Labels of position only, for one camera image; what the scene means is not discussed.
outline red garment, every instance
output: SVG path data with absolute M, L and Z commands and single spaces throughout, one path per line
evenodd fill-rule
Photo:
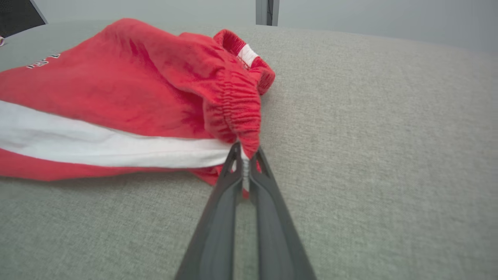
M 0 175 L 38 180 L 193 171 L 214 183 L 230 143 L 259 146 L 275 73 L 228 30 L 169 34 L 121 19 L 0 73 Z

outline gray fabric surface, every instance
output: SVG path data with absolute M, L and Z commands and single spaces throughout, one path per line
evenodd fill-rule
M 107 23 L 9 37 L 0 70 L 72 47 Z M 224 27 L 277 74 L 262 98 L 261 144 L 319 279 L 498 279 L 496 55 Z M 171 279 L 210 190 L 187 173 L 0 178 L 0 279 Z M 246 204 L 241 212 L 236 275 L 256 279 L 253 213 Z

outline white stripe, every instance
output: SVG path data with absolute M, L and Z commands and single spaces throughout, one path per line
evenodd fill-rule
M 214 139 L 146 137 L 0 101 L 0 148 L 97 166 L 200 168 L 223 164 L 231 145 Z
M 252 62 L 259 56 L 257 55 L 250 47 L 249 44 L 246 44 L 241 51 L 237 55 L 245 62 L 249 67 L 252 65 Z

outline gray wall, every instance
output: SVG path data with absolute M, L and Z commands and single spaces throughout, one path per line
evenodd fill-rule
M 255 24 L 254 0 L 33 0 L 48 23 L 119 19 L 175 24 Z
M 280 0 L 278 26 L 498 51 L 498 0 Z

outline red fabric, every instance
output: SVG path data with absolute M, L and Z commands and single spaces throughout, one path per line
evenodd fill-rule
M 275 74 L 259 57 L 244 68 L 237 58 L 244 45 L 228 30 L 215 38 L 175 36 L 122 19 L 58 56 L 1 72 L 0 100 L 144 136 L 239 139 L 252 157 L 259 146 L 259 95 Z M 153 170 L 8 162 L 16 159 L 1 150 L 1 175 L 41 180 Z M 218 169 L 196 172 L 214 183 Z

